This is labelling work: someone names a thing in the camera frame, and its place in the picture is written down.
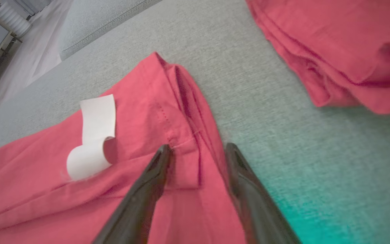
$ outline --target gray upholstery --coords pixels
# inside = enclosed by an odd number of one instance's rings
[[[62,121],[153,51],[187,68],[303,243],[390,243],[390,116],[315,108],[243,0],[163,0],[127,20],[3,104],[0,146]]]
[[[51,0],[14,0],[29,15],[37,14],[51,3]]]
[[[74,0],[59,36],[62,60],[161,0]]]

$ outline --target white paper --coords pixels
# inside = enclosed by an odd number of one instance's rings
[[[82,145],[67,157],[67,173],[77,181],[93,176],[111,164],[104,154],[104,142],[115,137],[113,95],[81,101]]]
[[[115,101],[113,94],[81,101],[82,144],[115,137]]]

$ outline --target red cloth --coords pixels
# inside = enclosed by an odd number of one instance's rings
[[[246,0],[316,106],[390,113],[390,0]]]
[[[0,148],[0,243],[90,243],[163,144],[175,168],[156,204],[149,243],[244,243],[221,173],[223,145],[188,72],[154,53],[103,95],[116,104],[116,157],[71,182],[70,151],[82,144],[81,111]]]

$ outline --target stacked red fabric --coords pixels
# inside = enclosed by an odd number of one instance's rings
[[[82,144],[82,114],[0,148],[0,243],[91,243],[156,150],[175,168],[156,204],[151,244],[244,243],[221,176],[223,145],[188,72],[154,53],[103,95],[116,105],[114,164],[70,181],[66,159]]]
[[[390,113],[390,0],[246,0],[316,106]]]

